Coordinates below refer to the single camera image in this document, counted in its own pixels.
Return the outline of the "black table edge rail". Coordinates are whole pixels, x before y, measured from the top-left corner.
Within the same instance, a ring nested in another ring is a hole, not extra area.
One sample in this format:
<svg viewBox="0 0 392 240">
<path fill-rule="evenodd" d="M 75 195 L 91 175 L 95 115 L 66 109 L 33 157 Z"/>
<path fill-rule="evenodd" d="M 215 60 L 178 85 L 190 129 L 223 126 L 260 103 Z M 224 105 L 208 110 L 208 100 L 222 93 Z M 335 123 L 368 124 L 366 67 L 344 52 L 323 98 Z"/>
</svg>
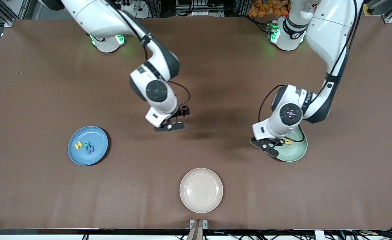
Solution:
<svg viewBox="0 0 392 240">
<path fill-rule="evenodd" d="M 125 229 L 125 228 L 13 228 L 0 229 L 0 235 L 177 235 L 179 237 L 189 234 L 189 229 Z M 392 229 L 390 230 L 355 230 L 335 229 L 321 230 L 327 240 L 344 240 L 344 237 L 360 237 L 365 240 L 373 240 L 373 237 L 383 237 L 392 240 Z M 244 235 L 263 236 L 271 235 L 274 240 L 281 236 L 293 236 L 303 240 L 313 240 L 315 230 L 308 229 L 271 229 L 271 230 L 244 230 L 244 229 L 204 229 L 206 235 Z"/>
</svg>

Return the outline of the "blue plate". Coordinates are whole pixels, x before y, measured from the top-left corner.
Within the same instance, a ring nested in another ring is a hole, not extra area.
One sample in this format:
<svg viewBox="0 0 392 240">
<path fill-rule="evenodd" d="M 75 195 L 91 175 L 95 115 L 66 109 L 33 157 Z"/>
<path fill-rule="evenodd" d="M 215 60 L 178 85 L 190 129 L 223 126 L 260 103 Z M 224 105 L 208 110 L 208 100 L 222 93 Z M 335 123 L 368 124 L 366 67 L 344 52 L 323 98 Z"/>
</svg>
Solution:
<svg viewBox="0 0 392 240">
<path fill-rule="evenodd" d="M 87 154 L 85 148 L 76 149 L 74 144 L 81 141 L 82 144 L 90 141 L 94 146 L 94 152 Z M 67 145 L 68 156 L 72 162 L 80 166 L 90 166 L 97 164 L 105 156 L 109 149 L 109 138 L 106 132 L 96 126 L 87 126 L 76 131 L 70 138 Z"/>
</svg>

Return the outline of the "beige plate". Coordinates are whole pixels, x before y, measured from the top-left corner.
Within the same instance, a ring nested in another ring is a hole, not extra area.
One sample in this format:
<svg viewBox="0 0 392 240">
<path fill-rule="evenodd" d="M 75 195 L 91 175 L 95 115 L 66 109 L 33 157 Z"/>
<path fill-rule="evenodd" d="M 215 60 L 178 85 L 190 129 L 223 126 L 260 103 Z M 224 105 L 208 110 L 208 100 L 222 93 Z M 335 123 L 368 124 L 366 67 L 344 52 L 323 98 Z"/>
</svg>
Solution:
<svg viewBox="0 0 392 240">
<path fill-rule="evenodd" d="M 179 195 L 190 211 L 206 214 L 214 211 L 223 199 L 223 182 L 219 175 L 207 168 L 196 168 L 181 179 Z"/>
</svg>

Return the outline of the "green plate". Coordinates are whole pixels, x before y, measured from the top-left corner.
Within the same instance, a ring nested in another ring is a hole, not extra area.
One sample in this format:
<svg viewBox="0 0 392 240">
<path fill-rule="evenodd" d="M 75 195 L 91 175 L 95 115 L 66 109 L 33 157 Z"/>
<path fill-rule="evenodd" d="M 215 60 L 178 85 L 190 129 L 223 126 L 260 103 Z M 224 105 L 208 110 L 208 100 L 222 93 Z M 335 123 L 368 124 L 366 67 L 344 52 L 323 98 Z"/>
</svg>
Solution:
<svg viewBox="0 0 392 240">
<path fill-rule="evenodd" d="M 285 135 L 284 139 L 293 141 L 292 145 L 276 146 L 278 159 L 283 162 L 295 162 L 300 160 L 307 152 L 308 140 L 300 127 Z"/>
</svg>

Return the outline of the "white power strip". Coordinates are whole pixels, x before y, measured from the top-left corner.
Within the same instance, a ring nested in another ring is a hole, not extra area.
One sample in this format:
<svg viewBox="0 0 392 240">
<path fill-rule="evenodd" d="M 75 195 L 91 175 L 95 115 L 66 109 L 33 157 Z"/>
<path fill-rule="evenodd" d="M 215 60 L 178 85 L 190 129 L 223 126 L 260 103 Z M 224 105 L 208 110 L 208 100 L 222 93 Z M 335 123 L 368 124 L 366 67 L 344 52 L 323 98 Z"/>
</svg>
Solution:
<svg viewBox="0 0 392 240">
<path fill-rule="evenodd" d="M 113 0 L 117 9 L 128 12 L 134 18 L 151 18 L 151 13 L 144 0 Z"/>
</svg>

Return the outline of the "bag of orange fruit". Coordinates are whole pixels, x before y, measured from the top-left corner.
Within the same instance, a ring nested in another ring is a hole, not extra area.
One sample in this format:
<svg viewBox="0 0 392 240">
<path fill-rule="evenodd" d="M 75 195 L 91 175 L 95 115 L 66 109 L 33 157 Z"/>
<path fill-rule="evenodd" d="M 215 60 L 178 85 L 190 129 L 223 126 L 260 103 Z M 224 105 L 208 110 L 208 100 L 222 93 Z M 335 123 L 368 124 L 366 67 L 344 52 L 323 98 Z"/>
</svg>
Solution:
<svg viewBox="0 0 392 240">
<path fill-rule="evenodd" d="M 291 8 L 290 0 L 251 0 L 248 16 L 251 18 L 269 15 L 287 17 Z"/>
</svg>

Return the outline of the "background equipment rack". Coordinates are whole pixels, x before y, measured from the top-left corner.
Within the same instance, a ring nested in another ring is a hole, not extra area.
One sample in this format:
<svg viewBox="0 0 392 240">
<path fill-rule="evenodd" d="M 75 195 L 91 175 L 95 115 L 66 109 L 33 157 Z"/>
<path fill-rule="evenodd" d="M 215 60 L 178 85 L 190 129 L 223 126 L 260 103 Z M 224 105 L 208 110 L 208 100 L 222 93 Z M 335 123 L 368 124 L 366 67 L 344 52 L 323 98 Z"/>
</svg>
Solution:
<svg viewBox="0 0 392 240">
<path fill-rule="evenodd" d="M 225 12 L 226 0 L 173 0 L 173 12 L 176 16 L 221 17 Z"/>
</svg>

